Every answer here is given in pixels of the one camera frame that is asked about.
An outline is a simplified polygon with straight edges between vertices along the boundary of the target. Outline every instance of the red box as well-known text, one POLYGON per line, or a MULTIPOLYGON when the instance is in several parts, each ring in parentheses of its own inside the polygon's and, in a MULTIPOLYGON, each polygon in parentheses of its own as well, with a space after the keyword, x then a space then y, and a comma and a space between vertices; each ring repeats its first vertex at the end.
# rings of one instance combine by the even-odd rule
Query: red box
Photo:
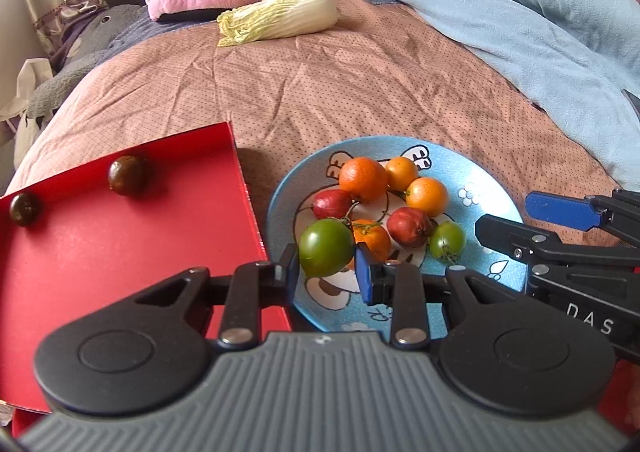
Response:
MULTIPOLYGON (((20 228, 8 215, 15 194, 0 199, 0 400, 29 410, 48 410, 32 363, 57 327, 189 267, 230 275, 266 258, 228 123, 105 156, 23 191, 43 211, 20 228), (139 198, 109 190, 108 168, 124 154, 152 164, 139 198)), ((214 309, 208 337, 221 313, 214 309)), ((264 310, 262 327, 290 330, 281 308, 264 310)))

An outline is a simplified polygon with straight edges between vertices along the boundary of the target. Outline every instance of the cartoon plate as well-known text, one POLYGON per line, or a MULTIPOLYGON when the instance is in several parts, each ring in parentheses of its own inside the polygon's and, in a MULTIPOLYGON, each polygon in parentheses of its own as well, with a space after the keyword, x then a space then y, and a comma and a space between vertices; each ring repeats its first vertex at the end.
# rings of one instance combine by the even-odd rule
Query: cartoon plate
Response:
MULTIPOLYGON (((460 263, 522 290, 526 266, 520 262, 482 248, 474 225, 484 213, 522 222, 511 197, 487 172, 474 162, 447 148, 407 137, 371 136, 350 139, 323 148, 300 162, 283 179, 271 199, 267 219, 267 249, 278 258, 290 242, 316 218, 311 210, 314 195, 323 189, 337 188, 342 165, 353 157, 366 156, 381 164, 396 156, 411 159, 421 177, 440 180, 449 191, 447 212, 437 223, 455 220, 466 232, 466 248, 460 263)), ((359 205, 352 219, 372 219, 386 226, 389 215, 406 204, 387 193, 375 203, 359 205)), ((424 273, 443 274, 445 266, 430 257, 425 247, 405 249, 393 242, 390 258, 420 266, 424 273)), ((343 271, 330 277, 306 277, 300 272, 294 303, 298 310, 322 331, 382 331, 388 339, 391 309, 367 306, 360 298, 355 274, 343 271)), ((446 333, 439 304, 429 304, 429 320, 434 338, 446 333)))

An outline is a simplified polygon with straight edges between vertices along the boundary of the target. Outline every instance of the orange dotted cloth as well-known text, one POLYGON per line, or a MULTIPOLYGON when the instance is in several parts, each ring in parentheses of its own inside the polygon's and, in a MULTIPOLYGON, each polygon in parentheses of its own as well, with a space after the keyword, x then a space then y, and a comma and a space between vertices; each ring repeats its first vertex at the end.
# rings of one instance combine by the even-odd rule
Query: orange dotted cloth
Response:
MULTIPOLYGON (((363 135, 411 136, 464 154, 522 213, 532 190, 583 196, 616 186, 509 82, 407 6, 337 4, 340 20, 320 34, 217 48, 214 22, 114 57, 69 96, 10 191, 219 121, 233 122, 261 226, 276 185, 297 162, 363 135)), ((597 231, 558 232, 568 242, 613 242, 597 231)))

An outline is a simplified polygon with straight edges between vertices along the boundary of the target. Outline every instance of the light blue fleece blanket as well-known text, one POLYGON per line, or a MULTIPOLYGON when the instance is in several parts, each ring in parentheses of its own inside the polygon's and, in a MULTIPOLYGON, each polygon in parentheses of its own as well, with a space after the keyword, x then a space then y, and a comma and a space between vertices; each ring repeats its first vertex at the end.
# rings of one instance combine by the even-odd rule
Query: light blue fleece blanket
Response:
POLYGON ((640 191, 635 0, 399 0, 542 107, 620 185, 640 191))

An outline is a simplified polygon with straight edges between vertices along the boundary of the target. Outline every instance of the large green tomato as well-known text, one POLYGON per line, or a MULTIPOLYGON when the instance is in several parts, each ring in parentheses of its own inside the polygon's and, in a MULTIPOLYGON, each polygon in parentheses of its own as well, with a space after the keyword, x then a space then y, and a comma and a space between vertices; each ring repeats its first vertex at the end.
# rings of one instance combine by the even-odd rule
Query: large green tomato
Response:
POLYGON ((309 226, 298 244, 300 265, 307 277, 338 273, 353 258, 353 233, 338 219, 321 219, 309 226))
POLYGON ((447 221, 436 226, 429 240, 431 255, 446 264, 458 261, 466 244, 466 234, 458 223, 447 221))

